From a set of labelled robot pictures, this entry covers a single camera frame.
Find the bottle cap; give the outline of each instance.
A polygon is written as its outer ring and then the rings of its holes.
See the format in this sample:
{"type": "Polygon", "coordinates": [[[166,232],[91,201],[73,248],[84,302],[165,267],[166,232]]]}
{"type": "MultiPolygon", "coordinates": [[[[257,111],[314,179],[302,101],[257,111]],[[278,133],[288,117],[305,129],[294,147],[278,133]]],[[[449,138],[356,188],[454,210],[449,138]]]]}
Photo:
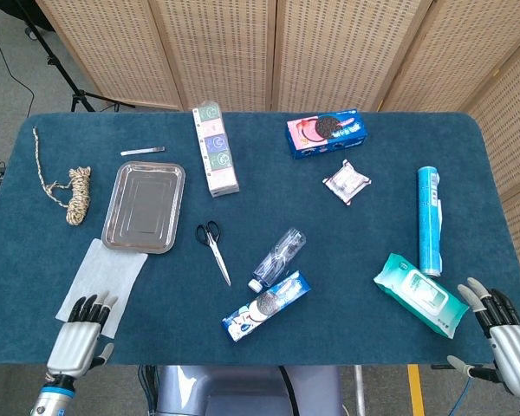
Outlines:
{"type": "Polygon", "coordinates": [[[249,282],[249,288],[257,293],[260,293],[262,291],[262,284],[256,279],[251,279],[249,282]]]}

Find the scissor handle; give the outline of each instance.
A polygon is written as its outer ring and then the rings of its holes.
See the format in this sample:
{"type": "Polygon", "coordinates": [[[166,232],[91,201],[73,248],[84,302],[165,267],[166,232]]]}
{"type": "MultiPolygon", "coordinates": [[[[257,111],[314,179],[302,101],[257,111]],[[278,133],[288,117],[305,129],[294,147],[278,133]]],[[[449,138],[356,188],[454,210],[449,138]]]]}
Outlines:
{"type": "Polygon", "coordinates": [[[219,229],[218,223],[216,223],[215,221],[208,221],[208,223],[206,223],[206,225],[202,225],[202,224],[199,225],[197,227],[195,236],[200,243],[210,246],[210,240],[208,239],[208,234],[211,235],[211,238],[215,242],[217,242],[219,240],[221,231],[219,229]]]}

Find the tripod stand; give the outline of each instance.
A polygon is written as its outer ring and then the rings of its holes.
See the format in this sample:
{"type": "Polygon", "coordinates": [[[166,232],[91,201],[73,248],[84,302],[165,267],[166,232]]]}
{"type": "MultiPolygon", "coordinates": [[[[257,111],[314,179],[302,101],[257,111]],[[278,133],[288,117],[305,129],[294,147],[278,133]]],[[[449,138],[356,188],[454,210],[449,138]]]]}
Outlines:
{"type": "Polygon", "coordinates": [[[16,0],[16,6],[20,10],[23,20],[25,21],[25,24],[32,30],[33,34],[36,37],[36,40],[42,45],[46,53],[48,54],[48,65],[54,65],[58,71],[60,71],[60,74],[62,75],[63,79],[66,80],[69,87],[73,90],[73,95],[71,99],[71,112],[73,113],[75,111],[75,108],[77,107],[78,103],[81,103],[85,109],[89,112],[94,112],[93,106],[88,102],[87,97],[96,98],[98,100],[108,101],[114,104],[114,111],[118,112],[120,110],[120,106],[126,106],[130,108],[135,108],[135,106],[131,104],[126,104],[125,102],[112,100],[106,97],[103,97],[101,95],[92,94],[87,91],[84,91],[77,87],[75,82],[71,79],[66,69],[62,66],[62,63],[58,59],[56,55],[54,55],[54,52],[50,48],[50,46],[44,41],[42,38],[40,32],[38,31],[38,28],[31,22],[30,16],[27,13],[27,11],[23,8],[23,6],[19,3],[19,0],[16,0]]]}

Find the scissor blade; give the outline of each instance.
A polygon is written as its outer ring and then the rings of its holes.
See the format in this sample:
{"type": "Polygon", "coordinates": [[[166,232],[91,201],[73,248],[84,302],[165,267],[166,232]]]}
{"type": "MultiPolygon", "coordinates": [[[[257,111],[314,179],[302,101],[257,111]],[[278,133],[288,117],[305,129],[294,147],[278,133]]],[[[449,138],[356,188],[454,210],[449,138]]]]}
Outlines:
{"type": "Polygon", "coordinates": [[[225,281],[229,286],[231,286],[231,279],[229,278],[229,273],[227,272],[227,268],[225,267],[224,259],[222,258],[222,255],[218,250],[218,245],[212,238],[210,239],[210,248],[214,253],[216,261],[218,262],[219,269],[222,270],[222,275],[224,275],[225,281]]]}

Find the green wipes pack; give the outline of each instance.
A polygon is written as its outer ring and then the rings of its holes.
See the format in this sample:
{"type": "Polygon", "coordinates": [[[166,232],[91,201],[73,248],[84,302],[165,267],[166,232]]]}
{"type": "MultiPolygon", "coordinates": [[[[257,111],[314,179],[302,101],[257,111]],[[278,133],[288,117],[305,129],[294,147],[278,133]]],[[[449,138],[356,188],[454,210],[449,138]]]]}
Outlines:
{"type": "Polygon", "coordinates": [[[390,254],[374,282],[438,334],[451,338],[468,307],[403,256],[390,254]]]}

